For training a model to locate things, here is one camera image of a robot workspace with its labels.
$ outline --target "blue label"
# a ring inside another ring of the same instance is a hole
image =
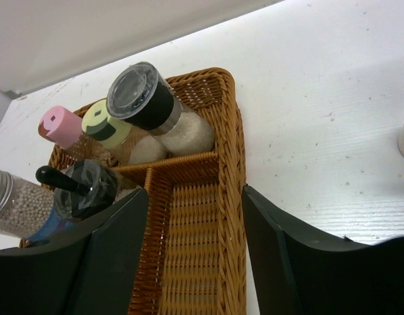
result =
[[[75,223],[62,218],[56,213],[54,208],[51,208],[47,221],[45,221],[44,225],[38,230],[37,233],[28,238],[28,241],[35,242],[41,238],[46,238],[51,234],[65,230],[73,225],[75,225]]]

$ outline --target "brown woven basket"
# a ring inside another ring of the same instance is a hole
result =
[[[216,142],[212,152],[116,168],[150,197],[129,314],[245,314],[244,135],[234,80],[210,68],[167,81],[215,128]],[[69,161],[55,146],[49,165]]]

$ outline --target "white table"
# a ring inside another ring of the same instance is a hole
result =
[[[43,113],[106,96],[141,60],[166,77],[233,74],[248,182],[278,206],[358,242],[404,235],[404,0],[287,0],[14,100],[0,169],[35,181],[53,148],[37,134]],[[248,314],[258,314],[250,262]]]

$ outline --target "pink lid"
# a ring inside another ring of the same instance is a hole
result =
[[[63,106],[49,109],[39,121],[38,133],[44,139],[69,149],[82,134],[82,118]]]

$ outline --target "yellow lid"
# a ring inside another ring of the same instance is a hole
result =
[[[132,125],[112,117],[106,109],[106,100],[96,102],[82,119],[82,131],[107,149],[121,144]]]

